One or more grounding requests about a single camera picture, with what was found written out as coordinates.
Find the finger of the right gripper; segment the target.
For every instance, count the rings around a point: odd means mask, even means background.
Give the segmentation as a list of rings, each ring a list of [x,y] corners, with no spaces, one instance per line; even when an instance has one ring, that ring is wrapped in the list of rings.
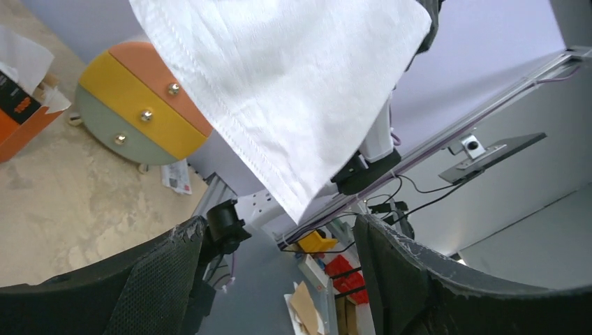
[[[430,20],[431,20],[431,25],[429,28],[429,32],[424,37],[424,40],[421,42],[420,46],[418,47],[417,52],[410,60],[408,66],[406,68],[407,70],[411,67],[411,64],[413,63],[415,57],[419,54],[427,52],[430,49],[432,43],[434,42],[436,34],[438,33],[439,15],[440,15],[444,0],[417,0],[417,2],[428,13]]]

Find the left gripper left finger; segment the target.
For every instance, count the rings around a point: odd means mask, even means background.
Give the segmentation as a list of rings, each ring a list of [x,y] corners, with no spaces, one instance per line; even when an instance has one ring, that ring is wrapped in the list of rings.
[[[2,334],[179,334],[199,286],[201,217],[38,285],[1,288]]]

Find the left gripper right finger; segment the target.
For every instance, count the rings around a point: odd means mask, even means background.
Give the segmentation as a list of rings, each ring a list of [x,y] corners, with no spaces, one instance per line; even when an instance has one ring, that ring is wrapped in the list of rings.
[[[591,288],[485,274],[372,215],[353,228],[377,334],[590,334]]]

